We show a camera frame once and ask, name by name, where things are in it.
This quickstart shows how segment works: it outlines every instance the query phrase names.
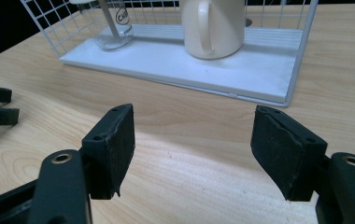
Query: white tray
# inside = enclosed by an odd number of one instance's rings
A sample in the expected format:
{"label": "white tray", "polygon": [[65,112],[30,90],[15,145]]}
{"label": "white tray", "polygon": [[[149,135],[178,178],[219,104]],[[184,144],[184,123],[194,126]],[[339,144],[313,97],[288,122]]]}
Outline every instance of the white tray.
{"label": "white tray", "polygon": [[288,106],[301,58],[302,30],[246,28],[243,47],[223,59],[200,60],[184,49],[180,25],[134,25],[129,45],[100,50],[88,39],[63,63],[206,91],[256,103]]}

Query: dark background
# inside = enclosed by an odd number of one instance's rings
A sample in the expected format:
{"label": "dark background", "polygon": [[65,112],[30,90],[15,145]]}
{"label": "dark background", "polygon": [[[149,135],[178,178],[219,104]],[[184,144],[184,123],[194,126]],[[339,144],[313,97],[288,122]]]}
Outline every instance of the dark background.
{"label": "dark background", "polygon": [[[280,0],[266,0],[278,4]],[[289,4],[302,4],[303,0],[291,0]],[[355,0],[319,0],[320,4],[355,3]],[[262,5],[263,0],[248,0],[249,5]],[[38,32],[38,28],[29,16],[20,0],[0,1],[0,52],[20,43]]]}

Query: wood grain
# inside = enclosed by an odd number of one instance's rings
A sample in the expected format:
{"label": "wood grain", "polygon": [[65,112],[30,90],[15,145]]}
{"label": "wood grain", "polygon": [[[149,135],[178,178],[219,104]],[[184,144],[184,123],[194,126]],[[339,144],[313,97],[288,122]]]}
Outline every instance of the wood grain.
{"label": "wood grain", "polygon": [[[4,107],[0,194],[37,177],[113,106],[132,103],[136,150],[121,197],[92,201],[94,223],[316,223],[310,203],[285,202],[250,151],[256,104],[61,64],[42,34],[0,54]],[[355,153],[355,5],[319,6],[286,113]]]}

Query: mug handle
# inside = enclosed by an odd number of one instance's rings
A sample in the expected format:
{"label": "mug handle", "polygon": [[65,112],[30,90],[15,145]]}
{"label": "mug handle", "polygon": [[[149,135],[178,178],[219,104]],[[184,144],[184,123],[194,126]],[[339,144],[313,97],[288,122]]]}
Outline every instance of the mug handle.
{"label": "mug handle", "polygon": [[212,42],[210,41],[209,9],[210,3],[208,1],[202,1],[198,6],[198,25],[200,31],[200,40],[202,49],[206,54],[212,54],[214,50]]}

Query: white rack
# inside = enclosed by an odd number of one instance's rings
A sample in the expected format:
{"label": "white rack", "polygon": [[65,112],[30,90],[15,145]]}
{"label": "white rack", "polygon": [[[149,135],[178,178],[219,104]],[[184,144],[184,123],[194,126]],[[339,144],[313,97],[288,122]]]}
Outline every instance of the white rack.
{"label": "white rack", "polygon": [[291,102],[318,4],[246,6],[241,50],[209,61],[184,49],[178,1],[126,0],[135,38],[114,51],[95,45],[68,0],[21,2],[65,64],[275,106]]}

